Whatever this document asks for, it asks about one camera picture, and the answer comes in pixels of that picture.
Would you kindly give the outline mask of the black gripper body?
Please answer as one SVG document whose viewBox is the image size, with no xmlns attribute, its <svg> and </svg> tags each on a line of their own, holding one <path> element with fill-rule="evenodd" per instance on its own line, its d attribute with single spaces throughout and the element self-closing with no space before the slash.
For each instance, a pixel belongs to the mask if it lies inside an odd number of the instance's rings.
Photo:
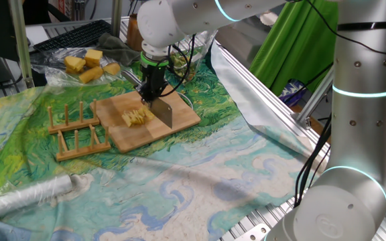
<svg viewBox="0 0 386 241">
<path fill-rule="evenodd" d="M 142 72 L 142 82 L 141 83 L 148 83 L 154 92 L 163 86 L 167 86 L 168 82 L 165 80 L 165 72 L 166 72 L 166 66 L 151 66 L 148 65 L 146 67 L 141 66 L 141 72 Z"/>
</svg>

